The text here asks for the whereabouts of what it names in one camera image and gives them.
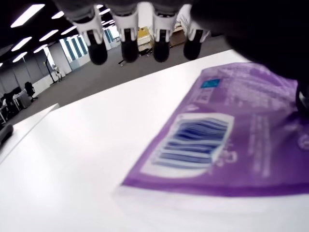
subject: blue logo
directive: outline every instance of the blue logo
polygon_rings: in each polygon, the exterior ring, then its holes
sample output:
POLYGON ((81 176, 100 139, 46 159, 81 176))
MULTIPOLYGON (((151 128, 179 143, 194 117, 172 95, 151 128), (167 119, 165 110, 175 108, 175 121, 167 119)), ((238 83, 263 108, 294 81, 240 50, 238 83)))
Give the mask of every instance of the blue logo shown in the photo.
POLYGON ((220 79, 214 79, 210 81, 205 81, 201 88, 211 88, 211 87, 217 87, 220 83, 220 79))

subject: gray carpet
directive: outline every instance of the gray carpet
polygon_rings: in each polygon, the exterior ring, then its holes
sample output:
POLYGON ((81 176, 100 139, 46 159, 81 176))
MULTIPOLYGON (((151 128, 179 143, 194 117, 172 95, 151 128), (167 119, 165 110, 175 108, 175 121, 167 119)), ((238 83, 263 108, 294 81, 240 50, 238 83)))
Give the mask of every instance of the gray carpet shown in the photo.
MULTIPOLYGON (((208 38, 202 46, 199 57, 213 55, 228 49, 230 47, 225 43, 223 37, 208 38)), ((62 107, 105 89, 188 61, 183 56, 183 46, 172 48, 169 59, 164 63, 156 62, 153 56, 143 56, 134 63, 127 63, 120 67, 118 65, 118 62, 122 60, 120 46, 108 51, 108 56, 104 65, 97 66, 89 62, 69 73, 62 82, 41 93, 38 100, 9 122, 16 124, 55 103, 59 103, 62 107)))

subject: purple package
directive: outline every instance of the purple package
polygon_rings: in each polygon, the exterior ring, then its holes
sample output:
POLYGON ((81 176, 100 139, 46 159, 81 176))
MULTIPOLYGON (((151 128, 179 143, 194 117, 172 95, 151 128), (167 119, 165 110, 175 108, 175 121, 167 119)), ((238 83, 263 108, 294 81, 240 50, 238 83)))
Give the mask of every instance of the purple package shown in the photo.
POLYGON ((231 197, 309 193, 308 121, 298 115, 296 86, 254 63, 203 70, 122 185, 231 197))

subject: barcode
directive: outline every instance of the barcode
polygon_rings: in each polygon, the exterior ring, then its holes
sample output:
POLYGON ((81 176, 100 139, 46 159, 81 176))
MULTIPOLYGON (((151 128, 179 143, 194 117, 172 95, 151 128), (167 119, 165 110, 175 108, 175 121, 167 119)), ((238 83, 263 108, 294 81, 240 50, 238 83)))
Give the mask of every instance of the barcode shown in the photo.
POLYGON ((205 169, 222 145, 228 123, 215 118, 184 119, 160 149, 153 164, 180 169, 205 169))

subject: white tabletop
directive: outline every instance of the white tabletop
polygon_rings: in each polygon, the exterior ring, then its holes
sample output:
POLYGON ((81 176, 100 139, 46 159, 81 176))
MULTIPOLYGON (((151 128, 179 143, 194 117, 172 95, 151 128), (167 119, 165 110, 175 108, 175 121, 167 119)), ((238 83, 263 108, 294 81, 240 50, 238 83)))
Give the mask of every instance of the white tabletop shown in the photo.
POLYGON ((0 147, 0 164, 14 149, 14 147, 46 116, 49 112, 59 108, 59 104, 52 105, 25 120, 13 125, 13 135, 0 147))
POLYGON ((112 195, 201 70, 242 61, 233 51, 222 52, 51 112, 0 166, 0 231, 308 231, 309 204, 299 210, 299 201, 284 212, 247 214, 233 212, 245 202, 234 198, 229 213, 180 213, 162 206, 158 216, 155 208, 135 214, 112 195))

